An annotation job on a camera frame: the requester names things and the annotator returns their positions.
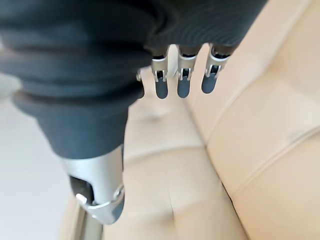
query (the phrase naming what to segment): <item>black rubber cover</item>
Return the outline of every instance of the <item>black rubber cover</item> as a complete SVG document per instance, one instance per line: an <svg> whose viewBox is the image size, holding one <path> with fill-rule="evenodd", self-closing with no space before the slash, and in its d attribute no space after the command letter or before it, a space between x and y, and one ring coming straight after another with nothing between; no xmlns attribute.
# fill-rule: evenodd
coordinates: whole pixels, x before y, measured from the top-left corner
<svg viewBox="0 0 320 240"><path fill-rule="evenodd" d="M0 71L23 89L14 102L35 116L65 158L123 144L128 107L142 94L149 48L238 44L266 0L18 0L0 2Z"/></svg>

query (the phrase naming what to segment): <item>sofa backrest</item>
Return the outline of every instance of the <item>sofa backrest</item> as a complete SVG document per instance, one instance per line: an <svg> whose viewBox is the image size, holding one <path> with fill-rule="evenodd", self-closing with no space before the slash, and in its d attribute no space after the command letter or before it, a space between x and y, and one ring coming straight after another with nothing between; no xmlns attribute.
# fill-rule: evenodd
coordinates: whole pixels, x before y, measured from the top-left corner
<svg viewBox="0 0 320 240"><path fill-rule="evenodd" d="M252 240L320 239L319 30L319 0L270 0L214 92L187 100Z"/></svg>

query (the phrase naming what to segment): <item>robotic hand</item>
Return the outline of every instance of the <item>robotic hand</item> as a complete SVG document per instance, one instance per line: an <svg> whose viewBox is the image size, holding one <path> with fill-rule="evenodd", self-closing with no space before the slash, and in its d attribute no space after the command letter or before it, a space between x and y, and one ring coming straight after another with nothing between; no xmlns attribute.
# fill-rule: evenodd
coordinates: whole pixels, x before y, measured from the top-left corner
<svg viewBox="0 0 320 240"><path fill-rule="evenodd" d="M151 64L156 94L166 98L168 46L178 45L177 94L185 98L209 43L201 88L211 93L266 1L0 3L0 71L22 83L13 101L36 117L75 197L100 223L113 224L124 208L124 135L128 107L144 95L139 69Z"/></svg>

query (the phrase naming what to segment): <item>sofa cushion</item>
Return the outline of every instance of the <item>sofa cushion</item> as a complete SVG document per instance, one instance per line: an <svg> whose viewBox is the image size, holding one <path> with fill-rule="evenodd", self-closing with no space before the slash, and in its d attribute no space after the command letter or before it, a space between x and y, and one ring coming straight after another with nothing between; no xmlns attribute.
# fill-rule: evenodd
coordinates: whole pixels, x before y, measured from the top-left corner
<svg viewBox="0 0 320 240"><path fill-rule="evenodd" d="M247 240L183 101L176 79L159 99L149 68L130 109L124 148L126 200L105 240Z"/></svg>
<svg viewBox="0 0 320 240"><path fill-rule="evenodd" d="M203 147L127 162L124 184L124 211L105 240L247 240Z"/></svg>
<svg viewBox="0 0 320 240"><path fill-rule="evenodd" d="M320 1L301 9L273 60L230 100L208 141L213 165L252 240L320 239Z"/></svg>

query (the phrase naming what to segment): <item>silver metal part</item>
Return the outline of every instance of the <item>silver metal part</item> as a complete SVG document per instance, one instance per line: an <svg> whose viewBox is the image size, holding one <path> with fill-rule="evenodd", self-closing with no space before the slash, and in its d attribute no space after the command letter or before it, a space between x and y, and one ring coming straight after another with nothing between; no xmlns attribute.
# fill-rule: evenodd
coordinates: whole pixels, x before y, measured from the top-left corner
<svg viewBox="0 0 320 240"><path fill-rule="evenodd" d="M94 202L88 202L88 196L76 194L81 206L100 223L113 224L120 217L125 200L122 146L94 158L62 160L70 176L92 186Z"/></svg>
<svg viewBox="0 0 320 240"><path fill-rule="evenodd" d="M178 79L183 80L183 71L188 70L187 80L191 80L192 72L194 71L196 64L197 55L195 56L182 56L180 53L178 55Z"/></svg>
<svg viewBox="0 0 320 240"><path fill-rule="evenodd" d="M160 81L158 77L158 72L162 72L162 81L167 81L168 76L168 55L161 59L152 59L151 63L152 74L156 83Z"/></svg>
<svg viewBox="0 0 320 240"><path fill-rule="evenodd" d="M229 59L229 56L228 57L225 57L225 58L217 58L215 56L213 56L212 54L212 48L213 48L213 45L211 45L210 47L210 51L209 51L209 54L208 54L208 58L206 60L206 66L205 66L205 76L207 78L210 77L210 74L211 74L211 70L212 70L212 67L213 66L218 66L218 70L215 74L216 77L218 77L219 73L222 71L222 69L225 67L228 59Z"/></svg>

